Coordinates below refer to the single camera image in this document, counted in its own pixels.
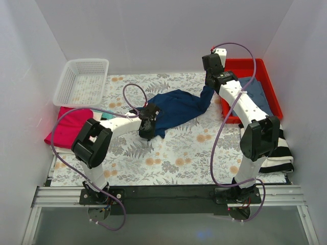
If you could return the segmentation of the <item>navy blue mickey t-shirt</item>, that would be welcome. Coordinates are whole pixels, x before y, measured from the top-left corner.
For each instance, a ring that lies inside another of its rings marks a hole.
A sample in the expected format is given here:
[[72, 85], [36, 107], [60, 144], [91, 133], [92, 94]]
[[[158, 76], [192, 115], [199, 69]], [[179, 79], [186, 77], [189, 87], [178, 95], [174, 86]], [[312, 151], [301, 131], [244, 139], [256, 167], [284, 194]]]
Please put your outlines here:
[[205, 113], [211, 104], [214, 90], [204, 86], [200, 96], [180, 89], [157, 94], [149, 100], [159, 107], [154, 136], [165, 137], [165, 130], [179, 126]]

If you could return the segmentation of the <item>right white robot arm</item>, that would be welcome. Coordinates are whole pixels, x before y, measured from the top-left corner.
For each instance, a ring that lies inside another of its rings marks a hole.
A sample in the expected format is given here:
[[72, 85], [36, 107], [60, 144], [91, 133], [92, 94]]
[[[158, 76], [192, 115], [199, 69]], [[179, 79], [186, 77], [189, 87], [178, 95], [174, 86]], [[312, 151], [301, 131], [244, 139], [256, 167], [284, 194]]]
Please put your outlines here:
[[224, 57], [224, 54], [217, 53], [202, 57], [205, 83], [228, 102], [245, 131], [240, 140], [243, 157], [238, 173], [230, 185], [215, 188], [215, 201], [218, 204], [250, 201], [258, 204], [263, 198], [256, 187], [257, 176], [264, 161], [278, 146], [280, 121], [262, 111], [243, 89], [236, 75], [224, 70]]

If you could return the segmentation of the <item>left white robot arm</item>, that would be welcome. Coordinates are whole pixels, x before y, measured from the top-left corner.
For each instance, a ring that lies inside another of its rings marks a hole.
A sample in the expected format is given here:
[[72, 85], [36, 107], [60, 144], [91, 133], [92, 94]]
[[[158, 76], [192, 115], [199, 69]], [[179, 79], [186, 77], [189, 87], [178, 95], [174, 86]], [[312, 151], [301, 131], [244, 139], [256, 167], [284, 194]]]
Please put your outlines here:
[[138, 112], [132, 110], [123, 117], [102, 121], [91, 118], [86, 121], [72, 145], [72, 151], [83, 167], [86, 176], [83, 186], [93, 201], [103, 204], [108, 199], [103, 193], [109, 190], [109, 184], [104, 177], [102, 163], [110, 142], [134, 131], [138, 131], [141, 138], [151, 140], [159, 113], [158, 106], [148, 103]]

